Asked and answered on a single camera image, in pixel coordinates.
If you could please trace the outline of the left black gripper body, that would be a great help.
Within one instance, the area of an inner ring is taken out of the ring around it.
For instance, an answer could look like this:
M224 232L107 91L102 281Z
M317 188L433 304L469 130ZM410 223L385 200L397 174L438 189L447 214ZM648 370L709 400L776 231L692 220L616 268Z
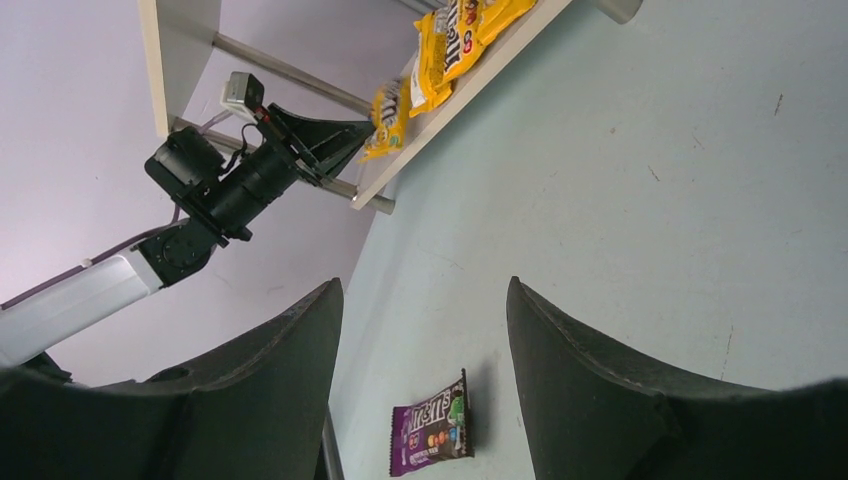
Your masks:
M320 121L300 116L276 103L264 106L264 117L257 121L263 138L284 153L285 162L307 183L323 187L318 181L318 160L313 148L320 133Z

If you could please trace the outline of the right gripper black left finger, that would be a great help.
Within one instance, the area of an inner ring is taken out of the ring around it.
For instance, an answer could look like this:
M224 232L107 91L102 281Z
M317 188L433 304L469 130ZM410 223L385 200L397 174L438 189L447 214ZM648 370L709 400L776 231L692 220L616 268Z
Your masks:
M143 382L87 387L47 354L1 372L5 479L313 479L343 316L331 279Z

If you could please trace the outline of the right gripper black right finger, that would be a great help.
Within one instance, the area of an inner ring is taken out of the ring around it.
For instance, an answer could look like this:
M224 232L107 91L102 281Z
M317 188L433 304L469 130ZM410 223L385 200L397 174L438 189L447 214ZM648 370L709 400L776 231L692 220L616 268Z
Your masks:
M508 339L539 479L843 479L847 382L766 390L657 360L513 278Z

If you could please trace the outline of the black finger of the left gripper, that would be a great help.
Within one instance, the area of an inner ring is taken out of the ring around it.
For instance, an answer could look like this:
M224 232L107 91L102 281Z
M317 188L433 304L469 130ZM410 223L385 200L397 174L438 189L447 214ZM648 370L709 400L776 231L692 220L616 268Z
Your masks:
M273 136L297 159L315 166L346 166L375 131L371 120L326 120L268 107Z
M335 179L360 152L369 135L335 135L317 145L318 181Z

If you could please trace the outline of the yellow M&M bag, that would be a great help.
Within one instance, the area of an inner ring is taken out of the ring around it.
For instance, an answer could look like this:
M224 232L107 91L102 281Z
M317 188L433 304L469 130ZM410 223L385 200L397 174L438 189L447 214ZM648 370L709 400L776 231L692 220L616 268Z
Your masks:
M468 72L498 35L535 5L535 0L450 1L445 45L435 57L435 85L442 87Z
M377 90L369 116L375 130L364 144L360 163L397 153L404 148L410 110L408 76L393 78Z

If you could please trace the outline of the yellow candy bag barcode up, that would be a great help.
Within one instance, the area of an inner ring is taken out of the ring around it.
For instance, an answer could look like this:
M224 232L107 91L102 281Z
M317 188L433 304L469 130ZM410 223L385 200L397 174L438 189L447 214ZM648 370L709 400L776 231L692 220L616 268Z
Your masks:
M451 83L443 82L447 13L442 7L415 23L419 44L410 75L411 118L436 109L452 94Z

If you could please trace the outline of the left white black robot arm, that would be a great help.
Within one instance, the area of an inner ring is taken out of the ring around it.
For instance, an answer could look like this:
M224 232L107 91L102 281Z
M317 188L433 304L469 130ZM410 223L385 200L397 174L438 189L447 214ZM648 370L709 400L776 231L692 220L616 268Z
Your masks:
M25 364L127 306L202 270L218 248L294 183L329 185L375 127L319 120L260 102L224 103L200 127L168 135L145 171L178 211L1 305L1 366Z

